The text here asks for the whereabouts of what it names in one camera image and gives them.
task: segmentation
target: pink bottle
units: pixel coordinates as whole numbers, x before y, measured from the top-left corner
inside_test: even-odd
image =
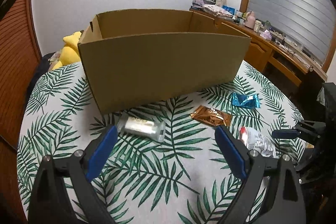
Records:
[[[253,29],[255,24],[254,12],[248,12],[246,14],[245,26]]]

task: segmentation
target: cardboard box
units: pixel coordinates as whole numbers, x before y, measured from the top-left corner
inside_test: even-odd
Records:
[[[96,15],[78,48],[107,114],[232,81],[250,41],[195,12],[132,9]]]

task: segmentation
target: wooden wardrobe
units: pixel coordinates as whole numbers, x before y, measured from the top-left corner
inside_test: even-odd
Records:
[[[16,0],[0,20],[0,215],[12,214],[21,223],[27,221],[18,191],[15,149],[26,89],[40,60],[31,0]]]

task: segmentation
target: window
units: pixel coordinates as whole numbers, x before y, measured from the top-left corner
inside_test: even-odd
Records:
[[[248,10],[324,61],[336,19],[330,0],[249,0]]]

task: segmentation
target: white snack bag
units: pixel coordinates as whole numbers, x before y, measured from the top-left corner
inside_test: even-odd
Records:
[[[239,139],[248,150],[257,150],[264,157],[278,158],[274,143],[252,127],[241,127]]]

